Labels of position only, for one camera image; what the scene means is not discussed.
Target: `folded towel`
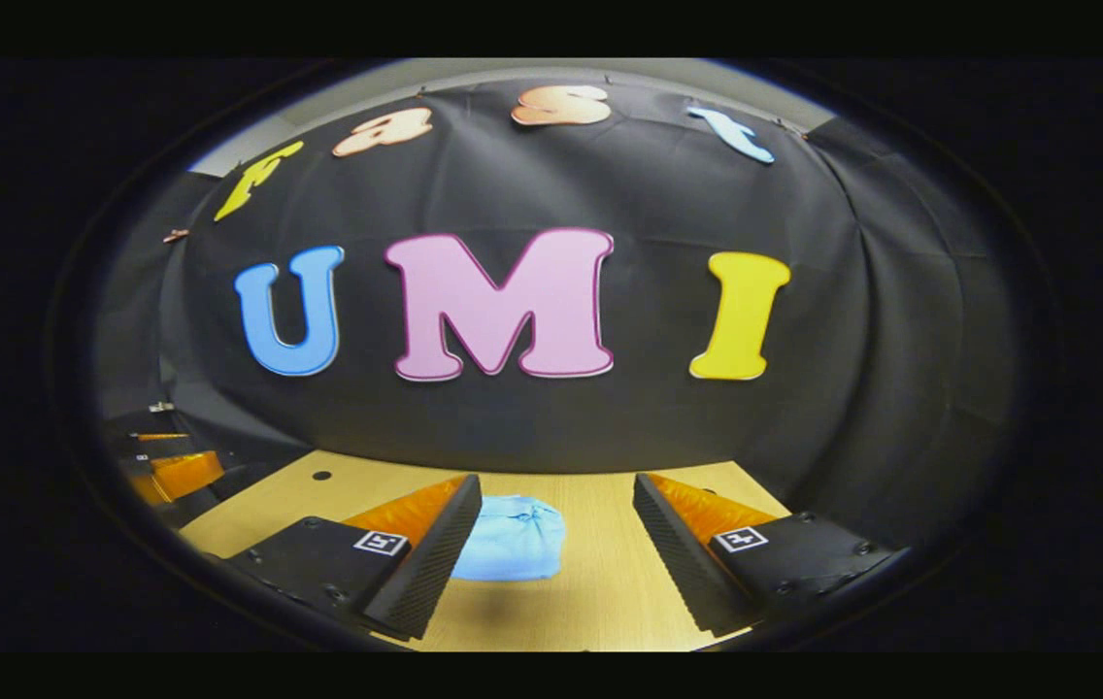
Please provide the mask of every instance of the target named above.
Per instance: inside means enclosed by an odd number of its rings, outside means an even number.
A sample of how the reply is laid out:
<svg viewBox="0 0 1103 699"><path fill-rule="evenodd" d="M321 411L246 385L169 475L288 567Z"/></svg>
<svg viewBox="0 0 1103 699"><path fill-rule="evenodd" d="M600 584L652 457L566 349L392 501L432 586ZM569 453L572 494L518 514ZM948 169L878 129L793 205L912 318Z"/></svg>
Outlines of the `folded towel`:
<svg viewBox="0 0 1103 699"><path fill-rule="evenodd" d="M534 497L484 496L452 577L462 580L539 580L560 572L564 517Z"/></svg>

